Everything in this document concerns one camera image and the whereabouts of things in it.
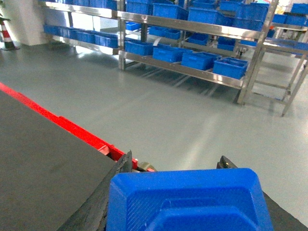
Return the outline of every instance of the blue bin lid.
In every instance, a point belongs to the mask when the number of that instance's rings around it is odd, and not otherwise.
[[[107,231],[273,231],[247,168],[121,173],[110,183]]]

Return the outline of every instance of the blue storage crate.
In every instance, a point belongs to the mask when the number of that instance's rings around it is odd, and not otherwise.
[[[90,0],[90,7],[117,10],[115,0]]]
[[[259,20],[249,20],[242,18],[235,18],[233,21],[233,26],[248,30],[261,31],[263,27],[263,22]]]
[[[73,0],[73,5],[76,6],[90,6],[90,0]]]
[[[153,16],[181,20],[188,18],[188,11],[178,5],[154,3],[153,6]]]
[[[180,30],[174,30],[174,29],[167,29],[165,33],[165,37],[169,39],[175,39],[178,40],[181,36]]]
[[[291,9],[292,13],[308,14],[308,4],[294,3]]]
[[[73,0],[54,0],[51,2],[57,2],[57,3],[62,3],[62,4],[68,4],[68,5],[72,5],[73,4]]]
[[[218,49],[227,50],[227,51],[233,51],[234,45],[226,45],[226,44],[217,44]]]
[[[306,26],[306,23],[306,16],[287,15],[287,19],[285,20],[285,24],[289,25]]]
[[[69,38],[69,28],[60,26],[59,27],[59,35],[64,37],[64,38]]]
[[[183,54],[181,65],[198,70],[208,70],[213,68],[214,61],[220,58],[221,55],[206,52],[185,53]]]
[[[174,63],[182,61],[182,56],[184,53],[192,53],[192,50],[177,47],[159,47],[154,48],[153,58]]]
[[[74,40],[78,40],[78,38],[77,38],[77,32],[78,31],[83,31],[83,30],[81,30],[81,29],[76,29],[76,28],[71,28],[70,29],[70,32],[69,32],[69,38],[70,39],[74,39]]]
[[[188,42],[199,44],[199,45],[206,45],[208,41],[209,35],[206,34],[198,34],[194,33],[192,36],[189,37]]]
[[[159,37],[164,37],[166,35],[167,28],[160,26],[152,26],[149,29],[150,35],[156,35]]]
[[[226,17],[224,16],[224,26],[232,26],[234,18],[233,17]]]
[[[118,37],[114,34],[95,33],[95,44],[110,48],[118,48]]]
[[[152,3],[174,4],[172,1],[169,1],[169,0],[153,0]]]
[[[273,18],[273,23],[284,24],[286,20],[287,16],[285,14],[275,14]]]
[[[224,26],[225,24],[224,19],[225,16],[216,10],[202,9],[195,7],[189,8],[188,21]]]
[[[274,34],[275,34],[275,30],[269,30],[267,37],[272,38],[274,37]]]
[[[207,9],[216,9],[217,8],[215,1],[202,2],[202,1],[196,0],[192,3],[192,5],[194,7],[207,8]]]
[[[238,168],[117,174],[106,230],[274,229],[256,173]]]
[[[214,61],[213,73],[240,79],[245,75],[247,67],[248,61],[234,58],[224,58]]]
[[[141,2],[141,0],[127,0],[126,12],[152,15],[153,5]]]
[[[232,11],[232,12],[235,12],[239,9],[240,5],[241,5],[241,2],[243,0],[239,0],[239,1],[236,1],[236,0],[222,0],[220,1],[220,9],[222,11]]]
[[[50,25],[44,25],[44,32],[46,34],[51,34],[51,35],[60,35],[60,28],[58,26],[50,26]]]
[[[95,34],[87,31],[77,31],[77,40],[95,44]]]
[[[249,19],[249,20],[259,20],[264,22],[268,10],[269,10],[269,4],[241,3],[240,7],[236,11],[235,17],[242,19]]]
[[[153,44],[140,41],[126,41],[125,51],[138,55],[153,55]]]
[[[233,38],[226,38],[226,37],[219,37],[218,38],[218,44],[223,44],[223,45],[235,45],[236,40]]]
[[[246,41],[246,40],[241,40],[241,44],[247,45],[247,46],[252,46],[255,47],[257,45],[257,42],[254,41]]]
[[[140,23],[135,23],[135,22],[127,22],[126,23],[126,30],[138,30],[141,28]]]

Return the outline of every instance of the traffic cone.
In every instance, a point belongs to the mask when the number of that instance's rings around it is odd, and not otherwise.
[[[5,51],[18,50],[19,48],[15,47],[9,32],[6,29],[4,22],[0,21],[0,24],[1,24],[1,30],[2,30],[2,35],[3,35],[3,41],[4,41],[4,48],[2,48],[2,50],[5,50]]]

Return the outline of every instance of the gray epoxy floor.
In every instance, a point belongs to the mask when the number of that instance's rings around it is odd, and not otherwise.
[[[265,59],[261,78],[285,83],[295,63]],[[0,53],[0,82],[53,113],[158,170],[215,168],[225,155],[252,168],[263,190],[308,226],[308,82],[281,118],[281,105],[253,97],[239,106],[237,90],[195,79],[175,88],[179,75],[145,77],[152,69],[122,72],[116,57],[45,46]]]

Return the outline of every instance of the dark gray platform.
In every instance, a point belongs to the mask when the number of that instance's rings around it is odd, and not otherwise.
[[[0,230],[57,230],[114,165],[0,91]]]

